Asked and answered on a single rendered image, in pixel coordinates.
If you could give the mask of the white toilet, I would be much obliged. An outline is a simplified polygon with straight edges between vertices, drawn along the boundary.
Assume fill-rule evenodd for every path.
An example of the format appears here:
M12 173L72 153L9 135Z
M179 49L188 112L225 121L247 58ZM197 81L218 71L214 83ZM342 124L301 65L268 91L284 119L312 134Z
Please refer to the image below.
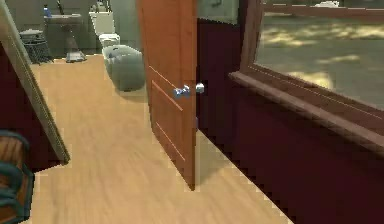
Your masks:
M104 33L98 37L102 46L105 69L118 91L129 92L145 85L142 53L120 41L118 34Z

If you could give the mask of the grey pedestal sink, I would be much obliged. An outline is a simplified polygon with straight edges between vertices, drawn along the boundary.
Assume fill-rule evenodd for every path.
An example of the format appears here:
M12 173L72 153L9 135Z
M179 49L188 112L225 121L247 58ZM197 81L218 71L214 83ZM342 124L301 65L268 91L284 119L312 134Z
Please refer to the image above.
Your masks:
M81 14L52 14L50 17L45 16L44 22L46 25L59 25L62 28L68 53L79 51L73 29L83 23Z

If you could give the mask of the orange wooden room door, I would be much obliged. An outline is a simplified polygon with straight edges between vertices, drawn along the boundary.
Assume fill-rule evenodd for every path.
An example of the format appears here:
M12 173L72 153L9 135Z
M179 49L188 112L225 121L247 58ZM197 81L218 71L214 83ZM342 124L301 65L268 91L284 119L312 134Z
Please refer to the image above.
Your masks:
M195 189L197 0L136 0L152 131ZM173 90L190 87L189 97Z

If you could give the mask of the wooden chair with teal frame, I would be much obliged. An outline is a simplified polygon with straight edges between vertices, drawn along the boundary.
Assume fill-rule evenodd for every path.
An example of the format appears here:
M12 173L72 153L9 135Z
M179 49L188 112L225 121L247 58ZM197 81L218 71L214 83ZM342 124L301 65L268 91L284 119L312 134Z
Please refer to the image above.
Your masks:
M30 217L35 175L27 166L28 153L26 138L0 130L0 224L20 224Z

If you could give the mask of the brown framed window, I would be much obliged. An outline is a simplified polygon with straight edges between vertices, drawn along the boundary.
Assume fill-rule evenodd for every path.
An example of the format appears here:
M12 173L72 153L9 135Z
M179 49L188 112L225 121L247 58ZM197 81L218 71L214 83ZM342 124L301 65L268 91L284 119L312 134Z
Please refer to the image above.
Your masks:
M230 76L384 157L384 0L249 0Z

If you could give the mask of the grey floor scale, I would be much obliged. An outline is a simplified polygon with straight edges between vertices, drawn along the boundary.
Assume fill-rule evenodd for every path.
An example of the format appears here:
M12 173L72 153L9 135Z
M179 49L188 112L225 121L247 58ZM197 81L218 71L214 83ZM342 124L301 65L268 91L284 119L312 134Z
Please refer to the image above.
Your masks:
M86 56L81 51L68 52L66 55L67 63L75 63L75 62L82 62L82 61L86 61Z

